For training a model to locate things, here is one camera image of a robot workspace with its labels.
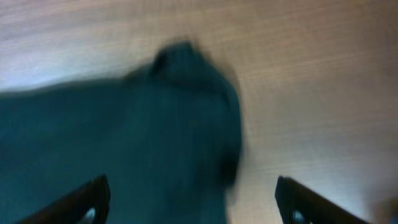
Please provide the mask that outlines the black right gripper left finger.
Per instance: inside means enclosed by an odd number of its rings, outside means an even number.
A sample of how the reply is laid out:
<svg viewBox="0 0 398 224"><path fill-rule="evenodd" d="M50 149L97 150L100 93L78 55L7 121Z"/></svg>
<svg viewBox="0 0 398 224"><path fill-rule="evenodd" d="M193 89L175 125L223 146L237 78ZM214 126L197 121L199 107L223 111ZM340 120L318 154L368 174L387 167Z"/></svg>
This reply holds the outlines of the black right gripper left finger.
<svg viewBox="0 0 398 224"><path fill-rule="evenodd" d="M104 224L108 218L110 198L108 179L101 175L18 222Z"/></svg>

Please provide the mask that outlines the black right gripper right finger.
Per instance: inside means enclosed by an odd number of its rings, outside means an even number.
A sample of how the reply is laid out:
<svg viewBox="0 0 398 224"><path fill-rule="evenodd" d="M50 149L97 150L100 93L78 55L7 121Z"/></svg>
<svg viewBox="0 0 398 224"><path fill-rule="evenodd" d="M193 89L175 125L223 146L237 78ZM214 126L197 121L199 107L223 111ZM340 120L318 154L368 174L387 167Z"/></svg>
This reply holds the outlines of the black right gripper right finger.
<svg viewBox="0 0 398 224"><path fill-rule="evenodd" d="M277 179L275 200L284 224L368 224L290 177Z"/></svg>

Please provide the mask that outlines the black polo shirt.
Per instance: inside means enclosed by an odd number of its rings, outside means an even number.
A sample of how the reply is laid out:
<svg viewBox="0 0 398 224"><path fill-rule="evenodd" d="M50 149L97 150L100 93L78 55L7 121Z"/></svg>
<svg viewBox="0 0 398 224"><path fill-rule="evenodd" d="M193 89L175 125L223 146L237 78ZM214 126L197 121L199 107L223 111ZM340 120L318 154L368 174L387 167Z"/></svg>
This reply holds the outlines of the black polo shirt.
<svg viewBox="0 0 398 224"><path fill-rule="evenodd" d="M99 175L109 223L226 223L238 96L189 42L120 79L1 95L1 222Z"/></svg>

